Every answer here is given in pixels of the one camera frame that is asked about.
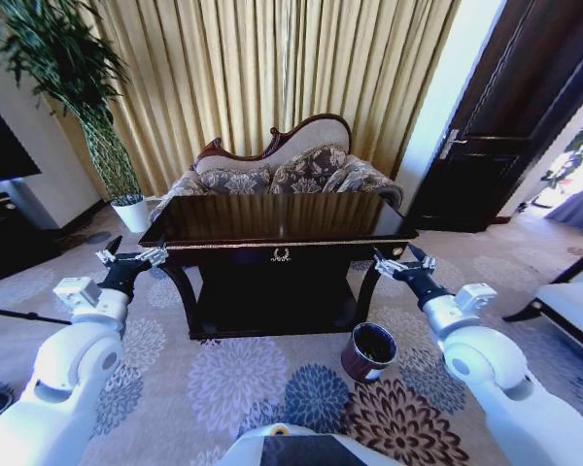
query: carpet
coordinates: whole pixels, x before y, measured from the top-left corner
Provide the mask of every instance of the carpet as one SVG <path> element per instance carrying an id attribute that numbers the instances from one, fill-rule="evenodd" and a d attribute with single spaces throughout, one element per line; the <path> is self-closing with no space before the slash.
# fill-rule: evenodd
<path id="1" fill-rule="evenodd" d="M 101 211 L 63 242 L 70 249 L 60 257 L 0 281 L 0 309 L 68 318 L 51 289 L 63 277 L 100 281 L 94 253 L 117 234 L 121 251 L 137 249 L 139 235 L 111 209 Z M 583 415 L 583 350 L 544 318 L 500 319 L 574 262 L 583 236 L 525 212 L 483 233 L 427 231 L 414 243 L 437 257 L 436 279 L 451 290 L 476 282 L 497 290 L 484 323 L 515 340 L 546 388 Z M 356 294 L 367 267 L 350 268 Z M 198 292 L 198 271 L 188 273 Z M 369 320 L 392 332 L 398 354 L 377 383 L 365 385 L 341 367 L 345 334 L 190 341 L 172 282 L 158 270 L 141 274 L 124 359 L 102 391 L 82 464 L 215 464 L 243 432 L 276 421 L 346 433 L 408 465 L 505 464 L 477 402 L 445 372 L 412 292 L 381 278 Z M 37 347 L 59 328 L 0 316 L 1 391 L 17 399 Z"/>

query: bamboo plant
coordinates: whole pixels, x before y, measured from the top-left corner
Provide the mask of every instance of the bamboo plant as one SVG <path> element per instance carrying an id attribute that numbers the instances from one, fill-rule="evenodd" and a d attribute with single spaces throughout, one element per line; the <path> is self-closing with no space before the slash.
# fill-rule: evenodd
<path id="1" fill-rule="evenodd" d="M 126 82 L 121 59 L 109 44 L 93 36 L 81 12 L 97 12 L 80 0 L 0 0 L 0 55 L 15 75 L 36 85 L 71 112 L 85 134 L 93 166 L 115 206 L 143 199 L 125 147 L 108 109 L 119 96 L 113 81 Z"/>

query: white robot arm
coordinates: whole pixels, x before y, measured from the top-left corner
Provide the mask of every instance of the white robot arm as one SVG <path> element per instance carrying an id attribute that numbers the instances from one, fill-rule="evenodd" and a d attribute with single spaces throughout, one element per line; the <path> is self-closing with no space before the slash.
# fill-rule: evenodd
<path id="1" fill-rule="evenodd" d="M 76 465 L 90 438 L 99 393 L 120 362 L 134 280 L 166 251 L 117 254 L 120 237 L 98 253 L 109 269 L 100 286 L 64 279 L 54 292 L 74 309 L 73 324 L 39 348 L 30 382 L 0 416 L 0 464 Z"/>
<path id="2" fill-rule="evenodd" d="M 435 259 L 410 248 L 417 262 L 398 263 L 377 252 L 376 268 L 417 295 L 449 372 L 484 409 L 505 456 L 514 465 L 583 465 L 583 416 L 546 391 L 512 340 L 479 325 L 476 312 L 495 291 L 477 283 L 452 295 L 431 277 Z"/>

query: door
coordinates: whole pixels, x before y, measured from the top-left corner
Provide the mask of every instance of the door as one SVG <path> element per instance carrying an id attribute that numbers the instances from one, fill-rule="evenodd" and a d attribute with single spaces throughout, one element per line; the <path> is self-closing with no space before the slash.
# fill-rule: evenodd
<path id="1" fill-rule="evenodd" d="M 409 216 L 482 231 L 583 102 L 583 0 L 507 0 Z"/>

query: dark wooden table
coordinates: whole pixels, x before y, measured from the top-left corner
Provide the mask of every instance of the dark wooden table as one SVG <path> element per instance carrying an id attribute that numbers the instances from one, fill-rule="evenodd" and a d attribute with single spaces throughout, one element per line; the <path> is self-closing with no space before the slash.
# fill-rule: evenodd
<path id="1" fill-rule="evenodd" d="M 160 267 L 182 296 L 192 339 L 348 332 L 367 319 L 346 275 L 374 247 L 397 258 L 417 232 L 373 193 L 174 197 L 140 240 L 166 245 Z M 198 266 L 198 301 L 183 268 Z"/>

